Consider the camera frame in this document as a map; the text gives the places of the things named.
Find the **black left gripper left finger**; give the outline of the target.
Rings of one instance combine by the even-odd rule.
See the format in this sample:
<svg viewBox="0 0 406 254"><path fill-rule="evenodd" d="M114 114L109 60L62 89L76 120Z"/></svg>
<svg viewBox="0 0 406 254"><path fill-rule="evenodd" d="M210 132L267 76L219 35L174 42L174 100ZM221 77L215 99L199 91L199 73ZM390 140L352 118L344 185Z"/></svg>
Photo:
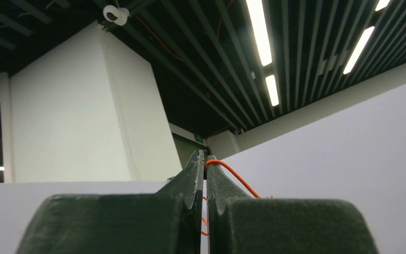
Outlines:
<svg viewBox="0 0 406 254"><path fill-rule="evenodd" d="M153 194L45 199L17 253L199 253L205 153Z"/></svg>

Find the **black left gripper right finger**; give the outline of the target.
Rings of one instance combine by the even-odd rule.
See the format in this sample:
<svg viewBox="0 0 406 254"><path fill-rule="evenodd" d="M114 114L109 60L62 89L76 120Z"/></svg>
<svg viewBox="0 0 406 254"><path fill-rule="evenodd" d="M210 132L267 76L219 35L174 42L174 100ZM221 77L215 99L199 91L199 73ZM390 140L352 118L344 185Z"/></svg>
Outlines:
<svg viewBox="0 0 406 254"><path fill-rule="evenodd" d="M206 162L210 253L377 253L361 212L340 199L265 198Z"/></svg>

